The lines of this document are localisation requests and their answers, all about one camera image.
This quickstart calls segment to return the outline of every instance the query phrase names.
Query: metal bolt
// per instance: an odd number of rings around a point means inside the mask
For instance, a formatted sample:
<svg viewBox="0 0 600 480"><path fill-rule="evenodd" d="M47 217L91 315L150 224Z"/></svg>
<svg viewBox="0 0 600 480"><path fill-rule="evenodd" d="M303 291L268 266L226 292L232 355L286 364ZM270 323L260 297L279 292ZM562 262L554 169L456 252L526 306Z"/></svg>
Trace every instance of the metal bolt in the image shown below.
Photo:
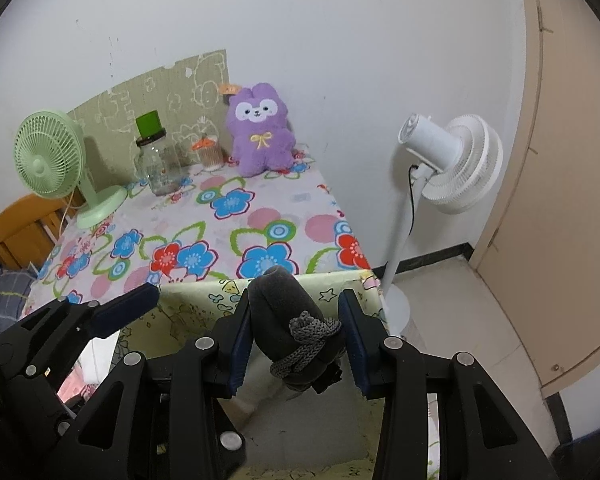
<svg viewBox="0 0 600 480"><path fill-rule="evenodd" d="M199 350L207 350L207 349L211 348L213 345L214 345L214 340L211 339L210 337L201 337L200 339L198 339L196 341L196 348Z"/></svg>
<svg viewBox="0 0 600 480"><path fill-rule="evenodd" d="M140 362L141 356L138 352L131 352L130 354L125 355L125 358L122 359L125 365L133 366L137 365Z"/></svg>
<svg viewBox="0 0 600 480"><path fill-rule="evenodd" d="M402 339L396 337L395 335L391 335L385 338L384 346L390 348L391 350L397 350L398 348L402 348Z"/></svg>
<svg viewBox="0 0 600 480"><path fill-rule="evenodd" d="M475 363L474 356L469 354L469 352L460 352L458 354L457 359L458 359L458 362L464 366L471 366L472 364Z"/></svg>
<svg viewBox="0 0 600 480"><path fill-rule="evenodd" d="M220 435L220 444L229 451L238 451L242 447L242 439L235 431L225 431Z"/></svg>
<svg viewBox="0 0 600 480"><path fill-rule="evenodd" d="M58 430L58 435L63 436L70 426L71 425L66 420L63 420L60 424L58 424L58 428L56 428Z"/></svg>

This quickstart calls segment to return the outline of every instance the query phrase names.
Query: plush toy eye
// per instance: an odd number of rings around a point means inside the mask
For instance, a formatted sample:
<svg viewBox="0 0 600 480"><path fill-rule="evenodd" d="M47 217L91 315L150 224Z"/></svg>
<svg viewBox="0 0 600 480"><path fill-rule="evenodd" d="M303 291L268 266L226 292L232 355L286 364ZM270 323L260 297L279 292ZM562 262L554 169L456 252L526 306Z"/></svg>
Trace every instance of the plush toy eye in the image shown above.
<svg viewBox="0 0 600 480"><path fill-rule="evenodd" d="M238 103L237 107L235 107L235 118L239 121L245 121L247 117L251 113L251 105L248 102Z"/></svg>
<svg viewBox="0 0 600 480"><path fill-rule="evenodd" d="M260 109L265 115L275 115L278 113L278 104L273 99L263 99L260 101Z"/></svg>

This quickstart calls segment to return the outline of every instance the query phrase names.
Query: door frame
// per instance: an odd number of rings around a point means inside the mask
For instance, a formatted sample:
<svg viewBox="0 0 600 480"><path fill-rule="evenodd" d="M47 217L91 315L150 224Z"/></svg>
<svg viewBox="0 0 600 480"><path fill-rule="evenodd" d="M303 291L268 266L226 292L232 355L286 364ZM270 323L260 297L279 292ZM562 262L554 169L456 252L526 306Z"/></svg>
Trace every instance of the door frame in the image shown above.
<svg viewBox="0 0 600 480"><path fill-rule="evenodd" d="M523 2L526 21L526 61L518 129L516 130L509 163L507 164L496 202L493 204L489 219L482 230L480 239L475 245L474 254L469 259L469 265L474 270L478 268L478 265L480 265L480 262L484 258L487 248L491 245L491 241L495 237L498 227L507 212L513 193L518 186L520 174L522 174L531 135L536 124L542 79L542 12L539 0L523 0Z"/></svg>

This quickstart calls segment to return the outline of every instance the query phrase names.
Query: fan base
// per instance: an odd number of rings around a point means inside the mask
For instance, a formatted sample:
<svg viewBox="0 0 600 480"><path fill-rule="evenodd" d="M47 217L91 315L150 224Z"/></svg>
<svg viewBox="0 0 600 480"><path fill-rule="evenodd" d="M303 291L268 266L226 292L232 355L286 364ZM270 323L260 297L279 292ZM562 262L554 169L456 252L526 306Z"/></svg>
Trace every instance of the fan base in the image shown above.
<svg viewBox="0 0 600 480"><path fill-rule="evenodd" d="M389 328L389 335L400 337L411 318L409 300L404 292L392 283L384 296L380 296L380 301Z"/></svg>
<svg viewBox="0 0 600 480"><path fill-rule="evenodd" d="M86 204L78 211L78 229L88 229L102 222L126 200L126 189L111 186L98 193L95 204Z"/></svg>

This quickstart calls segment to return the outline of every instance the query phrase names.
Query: gray braided cord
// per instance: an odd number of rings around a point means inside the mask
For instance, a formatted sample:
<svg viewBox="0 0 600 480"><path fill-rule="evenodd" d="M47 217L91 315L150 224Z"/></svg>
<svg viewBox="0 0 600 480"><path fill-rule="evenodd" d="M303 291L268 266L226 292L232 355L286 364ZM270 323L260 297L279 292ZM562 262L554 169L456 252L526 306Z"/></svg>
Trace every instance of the gray braided cord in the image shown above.
<svg viewBox="0 0 600 480"><path fill-rule="evenodd" d="M333 317L322 322L303 310L299 317L289 321L289 331L300 346L273 363L269 369L271 375L284 379L292 372L301 372L319 354L327 339L337 334L341 327L342 323Z"/></svg>

